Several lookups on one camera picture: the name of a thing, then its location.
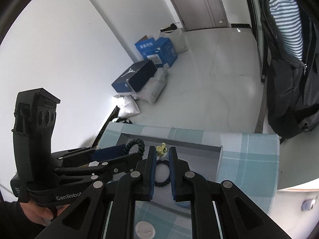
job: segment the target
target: plastic bag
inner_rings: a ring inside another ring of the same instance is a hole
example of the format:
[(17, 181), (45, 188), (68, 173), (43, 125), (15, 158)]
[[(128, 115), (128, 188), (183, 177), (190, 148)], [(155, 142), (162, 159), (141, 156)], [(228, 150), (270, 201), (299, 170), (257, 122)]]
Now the plastic bag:
[(153, 104), (167, 83), (167, 68), (158, 68), (134, 98)]
[(130, 95), (125, 97), (120, 97), (117, 100), (118, 100), (117, 106), (120, 108), (119, 115), (118, 115), (120, 118), (129, 118), (141, 113), (136, 102), (133, 100), (133, 98)]
[(177, 54), (183, 53), (188, 50), (184, 33), (180, 28), (177, 28), (171, 33), (161, 32), (159, 36), (168, 37), (171, 40), (174, 50)]

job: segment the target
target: backpack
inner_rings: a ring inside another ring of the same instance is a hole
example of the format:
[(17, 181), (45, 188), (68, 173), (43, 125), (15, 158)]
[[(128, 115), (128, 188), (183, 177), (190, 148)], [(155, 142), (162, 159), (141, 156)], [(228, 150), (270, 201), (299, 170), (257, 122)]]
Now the backpack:
[(319, 32), (295, 0), (262, 0), (261, 7), (272, 56), (268, 122), (282, 139), (292, 138), (319, 123)]

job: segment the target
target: silver rivet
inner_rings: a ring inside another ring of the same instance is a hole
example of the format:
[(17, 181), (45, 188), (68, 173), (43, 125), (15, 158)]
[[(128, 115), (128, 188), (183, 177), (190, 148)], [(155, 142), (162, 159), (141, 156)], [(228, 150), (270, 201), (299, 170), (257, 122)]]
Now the silver rivet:
[(193, 173), (193, 172), (185, 172), (185, 176), (187, 178), (193, 178), (195, 176), (195, 173)]
[(96, 189), (98, 189), (102, 186), (103, 186), (103, 182), (101, 182), (101, 181), (97, 181), (97, 182), (93, 183), (93, 187)]
[(133, 178), (136, 178), (136, 177), (140, 176), (140, 172), (138, 172), (138, 171), (131, 172), (131, 176)]
[(230, 182), (230, 181), (224, 181), (223, 182), (223, 186), (225, 187), (225, 188), (231, 188), (232, 187), (232, 183)]

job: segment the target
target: blue cardboard box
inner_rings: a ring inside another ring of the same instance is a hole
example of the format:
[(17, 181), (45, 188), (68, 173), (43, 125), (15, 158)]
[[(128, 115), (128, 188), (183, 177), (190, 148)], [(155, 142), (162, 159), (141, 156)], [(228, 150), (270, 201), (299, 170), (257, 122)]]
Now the blue cardboard box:
[(160, 37), (158, 40), (154, 38), (140, 40), (135, 44), (135, 47), (144, 59), (152, 60), (157, 68), (163, 67), (164, 64), (168, 64), (171, 67), (177, 59), (173, 44), (169, 38)]
[(151, 60), (134, 63), (112, 83), (112, 86), (123, 95), (139, 92), (156, 71), (157, 68)]

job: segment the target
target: striped shirt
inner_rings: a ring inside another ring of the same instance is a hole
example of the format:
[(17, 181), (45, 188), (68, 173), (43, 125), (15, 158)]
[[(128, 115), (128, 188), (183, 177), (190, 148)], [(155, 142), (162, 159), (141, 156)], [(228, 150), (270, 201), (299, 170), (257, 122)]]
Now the striped shirt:
[(283, 36), (285, 51), (302, 60), (302, 27), (296, 0), (270, 0), (269, 7), (270, 14)]

